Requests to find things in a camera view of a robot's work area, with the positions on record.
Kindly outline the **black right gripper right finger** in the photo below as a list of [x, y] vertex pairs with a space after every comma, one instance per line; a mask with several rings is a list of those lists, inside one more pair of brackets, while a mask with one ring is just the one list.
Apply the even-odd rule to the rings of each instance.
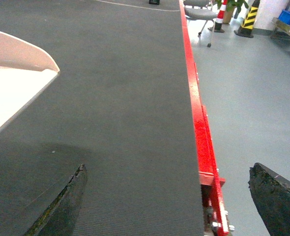
[[271, 236], [290, 236], [290, 181], [261, 163], [250, 168], [249, 189]]

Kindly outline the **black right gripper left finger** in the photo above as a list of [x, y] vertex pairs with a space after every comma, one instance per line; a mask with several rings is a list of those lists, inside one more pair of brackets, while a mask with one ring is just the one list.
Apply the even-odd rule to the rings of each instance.
[[81, 209], [87, 184], [87, 169], [80, 164], [69, 182], [31, 222], [25, 213], [0, 225], [0, 236], [71, 236]]

